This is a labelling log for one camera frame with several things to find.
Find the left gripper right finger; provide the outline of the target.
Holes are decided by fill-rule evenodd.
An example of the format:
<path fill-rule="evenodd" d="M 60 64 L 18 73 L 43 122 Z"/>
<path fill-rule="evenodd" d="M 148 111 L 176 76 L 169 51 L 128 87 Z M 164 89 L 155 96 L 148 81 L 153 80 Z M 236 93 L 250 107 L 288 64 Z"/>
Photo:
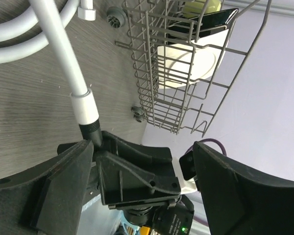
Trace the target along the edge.
<path fill-rule="evenodd" d="M 210 233 L 294 235 L 294 181 L 195 142 L 194 163 Z"/>

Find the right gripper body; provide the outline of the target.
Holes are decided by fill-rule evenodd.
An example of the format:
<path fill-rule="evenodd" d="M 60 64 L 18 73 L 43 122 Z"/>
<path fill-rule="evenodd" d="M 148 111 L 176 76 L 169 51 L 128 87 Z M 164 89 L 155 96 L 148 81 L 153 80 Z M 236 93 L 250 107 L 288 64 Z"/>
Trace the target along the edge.
<path fill-rule="evenodd" d="M 125 219 L 139 227 L 140 235 L 188 235 L 194 217 L 194 205 L 182 195 L 174 207 L 159 206 L 146 209 L 130 209 L 123 212 Z"/>

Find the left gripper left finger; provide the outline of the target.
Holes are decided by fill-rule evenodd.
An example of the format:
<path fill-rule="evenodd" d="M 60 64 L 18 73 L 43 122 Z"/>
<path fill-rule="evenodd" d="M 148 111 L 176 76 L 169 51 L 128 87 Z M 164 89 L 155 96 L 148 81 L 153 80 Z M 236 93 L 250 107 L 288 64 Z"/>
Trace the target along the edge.
<path fill-rule="evenodd" d="M 93 144 L 0 179 L 0 235 L 74 235 L 89 180 Z"/>

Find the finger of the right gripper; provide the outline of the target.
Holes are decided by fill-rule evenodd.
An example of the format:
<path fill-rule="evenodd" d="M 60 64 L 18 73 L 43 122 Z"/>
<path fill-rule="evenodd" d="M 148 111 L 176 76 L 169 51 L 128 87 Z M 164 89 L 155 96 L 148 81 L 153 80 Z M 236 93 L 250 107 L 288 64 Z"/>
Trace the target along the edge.
<path fill-rule="evenodd" d="M 179 164 L 185 181 L 197 181 L 193 151 L 189 151 L 180 157 Z"/>
<path fill-rule="evenodd" d="M 125 141 L 107 131 L 94 154 L 103 205 L 138 208 L 172 205 L 181 187 L 167 147 L 151 147 Z"/>

